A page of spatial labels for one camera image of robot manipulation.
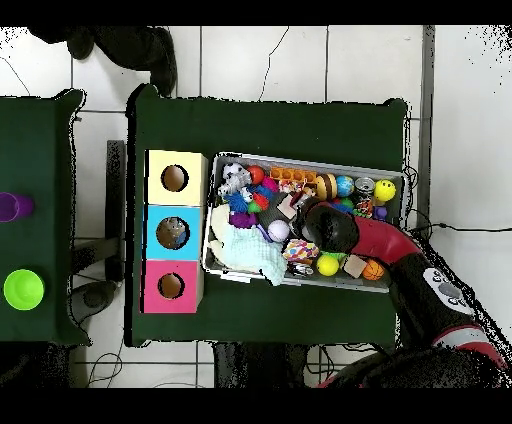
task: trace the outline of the dark green tabletop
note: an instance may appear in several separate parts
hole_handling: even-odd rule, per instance
[[[88,343],[68,317],[72,223],[70,118],[83,93],[68,90],[54,99],[0,98],[0,191],[31,196],[33,214],[0,223],[0,340]],[[7,275],[18,268],[44,281],[41,303],[13,309],[3,296]]]
[[[133,272],[133,287],[127,287],[127,340],[392,345],[395,312],[382,293],[271,287],[261,280],[244,284],[205,274],[196,314],[141,314],[143,158],[145,149],[200,152],[210,161],[219,151],[234,151],[400,171],[406,110],[402,100],[365,105],[161,99],[152,86],[139,87],[127,109],[127,185],[135,185],[134,198],[128,195],[128,210],[135,216],[127,223],[127,242],[133,231],[127,248],[127,272]]]

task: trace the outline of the round hole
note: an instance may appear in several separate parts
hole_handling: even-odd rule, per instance
[[[165,274],[158,280],[158,291],[166,299],[176,299],[183,294],[185,282],[178,274]]]
[[[188,173],[180,165],[171,165],[164,169],[161,180],[165,189],[177,193],[187,186]]]
[[[176,216],[160,221],[156,229],[156,238],[166,249],[178,250],[182,248],[190,237],[188,224]]]

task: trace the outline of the red ball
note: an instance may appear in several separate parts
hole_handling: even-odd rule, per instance
[[[265,171],[256,165],[249,166],[247,170],[251,173],[252,183],[261,184],[263,178],[265,178]]]

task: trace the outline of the towel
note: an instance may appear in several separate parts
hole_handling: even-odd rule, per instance
[[[229,268],[256,269],[274,286],[283,282],[286,259],[281,243],[268,243],[257,228],[235,228],[228,225],[224,232],[223,262]]]

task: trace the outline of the orange basketball ball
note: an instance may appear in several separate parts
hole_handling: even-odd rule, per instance
[[[366,265],[363,270],[363,277],[367,280],[378,280],[380,277],[384,275],[384,267],[379,264],[377,261],[373,259],[368,260],[368,265]]]

